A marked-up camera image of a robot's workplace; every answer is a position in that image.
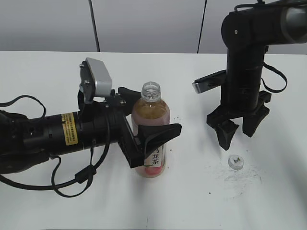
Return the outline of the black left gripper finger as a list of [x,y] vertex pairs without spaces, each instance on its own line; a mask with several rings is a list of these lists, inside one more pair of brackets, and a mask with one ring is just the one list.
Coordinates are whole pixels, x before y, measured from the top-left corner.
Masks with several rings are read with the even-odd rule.
[[134,105],[141,98],[141,93],[127,89],[125,87],[119,87],[118,95],[120,97],[120,108],[124,112],[125,116],[132,114]]
[[138,139],[141,143],[144,157],[148,158],[155,150],[168,141],[178,137],[181,133],[181,124],[163,126],[138,126]]

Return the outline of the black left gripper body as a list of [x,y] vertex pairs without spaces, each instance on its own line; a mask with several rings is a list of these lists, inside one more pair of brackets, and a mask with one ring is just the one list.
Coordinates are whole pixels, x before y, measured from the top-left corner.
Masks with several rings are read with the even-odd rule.
[[105,146],[101,158],[94,167],[98,168],[102,164],[112,143],[118,143],[131,168],[142,166],[144,153],[120,108],[118,93],[112,90],[111,95],[103,102],[93,101],[91,104],[85,104],[83,93],[79,90],[77,99],[83,148]]

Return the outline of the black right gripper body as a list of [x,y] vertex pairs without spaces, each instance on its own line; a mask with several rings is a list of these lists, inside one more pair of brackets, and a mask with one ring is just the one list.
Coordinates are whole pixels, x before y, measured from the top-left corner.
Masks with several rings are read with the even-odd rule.
[[264,104],[271,101],[272,94],[267,91],[260,91],[256,107],[252,110],[235,108],[230,105],[220,104],[213,112],[207,115],[207,124],[215,128],[217,124],[235,118],[253,118],[258,120],[257,126],[269,114],[270,110]]

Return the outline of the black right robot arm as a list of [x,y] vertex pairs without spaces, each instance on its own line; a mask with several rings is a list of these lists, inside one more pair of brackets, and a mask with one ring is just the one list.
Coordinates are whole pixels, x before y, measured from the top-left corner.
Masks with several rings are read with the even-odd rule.
[[207,116],[220,147],[228,150],[243,119],[243,133],[254,135],[269,114],[272,89],[260,90],[264,56],[269,46],[302,44],[307,41],[307,3],[304,0],[279,0],[272,3],[239,5],[222,23],[222,38],[227,47],[226,70],[205,78],[204,90],[221,88],[220,105]]

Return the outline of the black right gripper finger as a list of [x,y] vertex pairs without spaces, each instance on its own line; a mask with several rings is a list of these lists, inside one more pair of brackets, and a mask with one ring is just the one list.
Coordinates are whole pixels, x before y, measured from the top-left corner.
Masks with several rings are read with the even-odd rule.
[[259,109],[256,113],[243,117],[242,131],[252,137],[262,120],[269,114],[269,109]]
[[231,120],[226,120],[214,128],[220,147],[224,150],[229,150],[232,138],[238,129],[239,125]]

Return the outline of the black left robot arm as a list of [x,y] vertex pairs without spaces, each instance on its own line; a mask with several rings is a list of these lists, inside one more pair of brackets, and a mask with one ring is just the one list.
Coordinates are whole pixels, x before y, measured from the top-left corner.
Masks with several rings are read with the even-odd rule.
[[78,94],[79,111],[28,119],[0,113],[0,172],[18,173],[59,156],[107,143],[118,143],[128,164],[136,168],[157,148],[178,137],[180,124],[144,126],[133,134],[126,119],[141,94],[120,87],[103,102],[85,102]]

